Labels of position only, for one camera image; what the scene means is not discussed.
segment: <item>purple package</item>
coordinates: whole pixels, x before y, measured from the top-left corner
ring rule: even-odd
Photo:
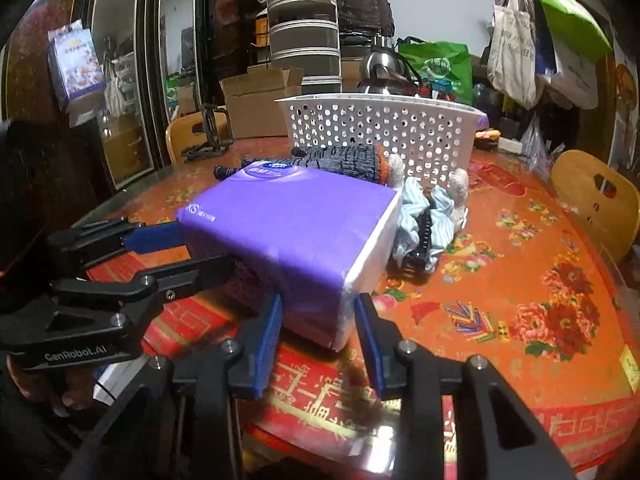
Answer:
[[[356,178],[254,162],[177,212],[193,258],[234,254],[242,272],[226,290],[257,308],[268,288],[283,324],[340,350],[353,301],[372,292],[391,252],[401,197]]]

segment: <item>round table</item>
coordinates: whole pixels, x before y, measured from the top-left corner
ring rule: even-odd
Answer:
[[[215,165],[288,151],[286,138],[240,140],[220,158],[147,177],[84,221],[115,214],[147,224],[172,221],[179,207],[217,183]],[[428,278],[382,276],[376,309],[434,354],[487,356],[573,466],[598,461],[626,439],[640,413],[640,397],[621,364],[627,352],[636,362],[640,354],[615,269],[517,158],[474,151],[468,172],[466,227]],[[90,275],[128,280],[137,270],[188,257],[185,248],[128,253]],[[175,356],[205,336],[222,337],[248,315],[217,291],[169,303],[146,332],[145,349]],[[355,334],[335,354],[284,331],[266,398],[245,406],[242,423],[270,447],[353,476],[376,469],[377,430],[396,427],[399,408],[399,401],[376,399]],[[447,398],[444,415],[447,477],[454,478],[456,433]]]

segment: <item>person's hand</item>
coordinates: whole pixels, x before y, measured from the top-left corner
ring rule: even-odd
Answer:
[[[16,365],[11,356],[6,357],[6,367],[20,393],[31,402],[44,402],[57,395],[43,374],[29,373]],[[94,400],[94,376],[91,368],[73,368],[66,371],[68,389],[60,397],[62,403],[74,410],[88,408]]]

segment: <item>chair backrest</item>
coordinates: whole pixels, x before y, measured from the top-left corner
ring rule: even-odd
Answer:
[[[218,129],[218,136],[221,139],[228,138],[228,126],[226,124],[226,115],[216,112],[216,128]],[[193,114],[180,117],[169,124],[164,134],[166,139],[166,148],[169,152],[169,158],[171,162],[184,162],[182,156],[182,150],[190,146],[196,146],[206,142],[207,137],[204,130],[194,133],[193,127],[202,124],[202,114],[196,112]]]
[[[640,193],[604,162],[580,150],[564,152],[553,166],[551,181],[563,200],[578,211],[591,237],[619,262],[640,226]]]

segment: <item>screw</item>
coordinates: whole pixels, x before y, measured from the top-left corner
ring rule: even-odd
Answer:
[[[415,343],[415,341],[404,339],[398,343],[398,348],[405,354],[412,354],[415,352],[415,349],[418,348],[418,345]]]
[[[140,278],[140,283],[142,283],[144,286],[149,286],[154,281],[155,281],[154,277],[149,276],[148,274],[145,274],[144,276],[142,276],[142,278]]]
[[[127,316],[122,313],[113,314],[111,316],[111,324],[113,326],[117,326],[118,328],[122,328],[124,324],[127,322]]]
[[[484,370],[488,367],[489,361],[486,357],[482,357],[480,354],[472,355],[469,358],[469,362],[471,363],[473,368],[478,370]]]
[[[162,370],[166,365],[167,358],[163,355],[154,355],[149,358],[148,365],[151,366],[154,370]]]
[[[235,339],[225,339],[222,345],[220,345],[220,348],[222,348],[223,352],[234,354],[239,351],[240,345]]]

